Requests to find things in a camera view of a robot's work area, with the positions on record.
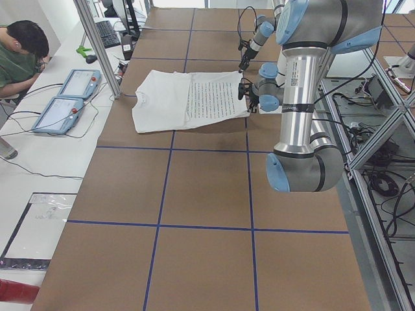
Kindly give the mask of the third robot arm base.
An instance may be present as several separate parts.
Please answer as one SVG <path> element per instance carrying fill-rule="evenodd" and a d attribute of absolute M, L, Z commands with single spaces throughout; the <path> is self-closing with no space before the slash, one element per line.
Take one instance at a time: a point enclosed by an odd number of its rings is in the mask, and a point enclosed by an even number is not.
<path fill-rule="evenodd" d="M 393 78 L 414 77 L 414 45 L 402 57 L 385 56 L 384 59 Z"/>

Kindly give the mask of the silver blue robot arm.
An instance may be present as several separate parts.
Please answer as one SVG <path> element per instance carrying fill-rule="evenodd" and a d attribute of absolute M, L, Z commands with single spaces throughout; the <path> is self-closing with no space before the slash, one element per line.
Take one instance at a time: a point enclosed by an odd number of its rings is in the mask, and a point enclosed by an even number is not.
<path fill-rule="evenodd" d="M 250 60 L 254 59 L 258 52 L 261 50 L 262 46 L 267 42 L 268 38 L 276 31 L 279 17 L 285 7 L 285 1 L 272 1 L 274 6 L 274 16 L 266 17 L 264 15 L 257 15 L 255 9 L 252 6 L 246 7 L 241 15 L 239 16 L 237 24 L 237 32 L 239 36 L 239 46 L 238 50 L 242 51 L 245 49 L 241 62 L 239 64 L 239 72 L 245 71 L 249 65 Z M 250 40 L 244 40 L 241 35 L 241 17 L 244 14 L 245 10 L 251 8 L 254 11 L 255 20 L 254 20 L 254 36 Z"/>
<path fill-rule="evenodd" d="M 313 118 L 318 67 L 326 53 L 375 45 L 382 18 L 382 1 L 279 1 L 272 19 L 260 19 L 247 55 L 254 57 L 274 34 L 286 59 L 282 86 L 276 83 L 274 63 L 261 66 L 252 86 L 262 110 L 281 110 L 279 142 L 267 156 L 267 178 L 274 190 L 319 192 L 337 184 L 342 154 Z"/>

